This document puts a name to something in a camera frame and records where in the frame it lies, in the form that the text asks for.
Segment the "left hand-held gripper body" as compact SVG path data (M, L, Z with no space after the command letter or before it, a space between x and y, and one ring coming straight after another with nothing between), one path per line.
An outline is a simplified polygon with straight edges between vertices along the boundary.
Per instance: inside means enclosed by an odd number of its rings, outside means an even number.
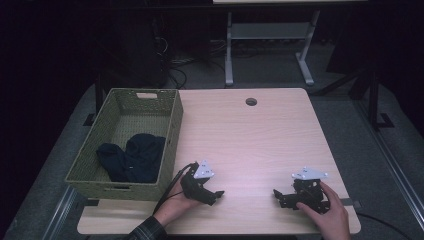
M214 192L204 188L204 184L213 176L214 172L206 160L193 163L180 181L185 197L203 204L208 198L214 198Z

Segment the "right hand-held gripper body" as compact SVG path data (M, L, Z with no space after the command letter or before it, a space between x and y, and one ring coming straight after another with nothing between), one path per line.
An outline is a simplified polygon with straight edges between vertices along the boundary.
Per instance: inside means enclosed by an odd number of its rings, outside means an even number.
M301 202L317 213L324 214L329 210L329 202L324 200L324 193L320 186L321 180L327 178L326 172L318 171L307 166L298 173L293 173L293 188L295 200L293 210L298 210L297 203Z

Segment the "person's left hand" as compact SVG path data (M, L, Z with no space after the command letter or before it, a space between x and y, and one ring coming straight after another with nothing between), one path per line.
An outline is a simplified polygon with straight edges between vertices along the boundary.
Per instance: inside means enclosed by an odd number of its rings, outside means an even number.
M166 227L188 211L201 205L201 202L186 198L182 191L181 183L180 181L177 181L170 190L166 201L153 214L153 217L163 227Z

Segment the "person's right hand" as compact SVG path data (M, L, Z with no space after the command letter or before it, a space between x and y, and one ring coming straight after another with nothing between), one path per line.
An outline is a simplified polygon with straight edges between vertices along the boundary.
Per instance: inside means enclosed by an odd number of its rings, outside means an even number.
M320 186L330 202L330 209L325 214L301 202L296 206L316 224L324 240L351 240L349 215L338 194L324 182Z

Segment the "dark cloth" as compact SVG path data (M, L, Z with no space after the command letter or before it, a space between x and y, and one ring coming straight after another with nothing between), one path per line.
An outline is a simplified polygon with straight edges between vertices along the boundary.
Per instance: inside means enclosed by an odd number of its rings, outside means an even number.
M125 149L103 143L96 155L113 182L155 183L164 146L164 137L142 133L132 136Z

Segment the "green woven basket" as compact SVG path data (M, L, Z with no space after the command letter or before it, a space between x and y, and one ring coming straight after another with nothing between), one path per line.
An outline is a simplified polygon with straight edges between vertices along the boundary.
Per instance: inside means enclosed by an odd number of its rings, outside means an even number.
M111 89L65 181L87 198L159 200L173 179L182 118L182 101L175 89ZM103 143L125 148L136 134L165 139L157 181L112 181L96 150Z

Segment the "dark box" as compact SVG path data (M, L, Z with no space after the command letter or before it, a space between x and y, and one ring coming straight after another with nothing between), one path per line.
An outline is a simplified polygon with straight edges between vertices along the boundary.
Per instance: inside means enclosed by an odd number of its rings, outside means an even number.
M135 18L129 19L131 65L134 72L150 88L162 88L166 71L162 69L157 54L152 29L149 23Z

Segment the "grey metal stand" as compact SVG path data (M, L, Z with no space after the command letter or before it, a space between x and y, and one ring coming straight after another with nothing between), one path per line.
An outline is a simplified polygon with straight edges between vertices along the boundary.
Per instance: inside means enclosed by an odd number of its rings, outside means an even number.
M233 63L232 43L234 40L303 40L304 46L295 54L305 83L313 86L315 81L306 62L309 47L315 33L320 11L313 12L309 22L294 23L234 23L232 13L227 14L226 54L225 54L225 85L232 86Z

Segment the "dark table bracket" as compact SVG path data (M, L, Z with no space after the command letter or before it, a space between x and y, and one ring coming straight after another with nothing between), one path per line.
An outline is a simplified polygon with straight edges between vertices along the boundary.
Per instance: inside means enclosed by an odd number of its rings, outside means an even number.
M351 198L342 198L341 202L344 206L352 206L354 209L362 208L362 204L358 200L352 200Z

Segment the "aluminium rail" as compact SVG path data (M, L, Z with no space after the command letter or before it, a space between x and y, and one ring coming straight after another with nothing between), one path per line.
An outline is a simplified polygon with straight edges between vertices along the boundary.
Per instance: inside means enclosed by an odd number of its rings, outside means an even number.
M424 232L424 200L419 196L416 189L409 181L406 172L401 168L389 145L386 143L381 130L394 129L395 125L386 113L378 113L375 119L369 116L368 108L361 101L354 101L353 105L361 119L366 124L368 131L384 156L389 172L405 199L411 213L416 219L421 230Z
M54 208L42 235L42 240L61 240L66 237L78 238L77 225L84 208L85 198L67 186Z

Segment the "black metal frame post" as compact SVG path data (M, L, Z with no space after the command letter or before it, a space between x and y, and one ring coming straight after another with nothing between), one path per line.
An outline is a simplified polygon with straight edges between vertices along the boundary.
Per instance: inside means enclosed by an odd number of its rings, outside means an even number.
M381 128L393 128L394 124L386 113L378 112L379 80L375 72L369 81L368 121L375 131Z
M103 104L103 87L101 76L98 76L94 83L95 90L95 112L90 113L84 122L84 126L92 126Z

